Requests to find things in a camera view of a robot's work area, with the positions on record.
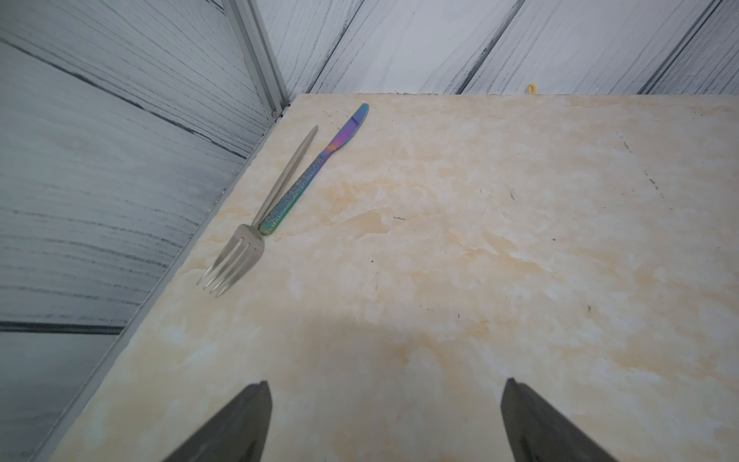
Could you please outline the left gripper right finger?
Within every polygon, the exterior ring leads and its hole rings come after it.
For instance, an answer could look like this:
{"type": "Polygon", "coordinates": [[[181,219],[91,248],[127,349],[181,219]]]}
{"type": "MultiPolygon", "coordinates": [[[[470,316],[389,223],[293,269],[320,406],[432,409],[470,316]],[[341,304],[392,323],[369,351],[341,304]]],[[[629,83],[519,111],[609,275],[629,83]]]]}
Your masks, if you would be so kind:
{"type": "Polygon", "coordinates": [[[506,380],[500,411],[516,462],[616,459],[525,383],[506,380]]]}

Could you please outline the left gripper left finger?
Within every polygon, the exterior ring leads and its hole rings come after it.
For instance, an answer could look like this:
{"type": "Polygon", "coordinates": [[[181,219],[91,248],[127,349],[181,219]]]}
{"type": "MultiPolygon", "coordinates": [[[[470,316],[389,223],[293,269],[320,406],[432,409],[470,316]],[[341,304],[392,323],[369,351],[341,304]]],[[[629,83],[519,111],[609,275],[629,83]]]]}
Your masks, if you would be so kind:
{"type": "Polygon", "coordinates": [[[271,410],[269,383],[250,384],[165,461],[259,462],[268,438],[271,410]]]}

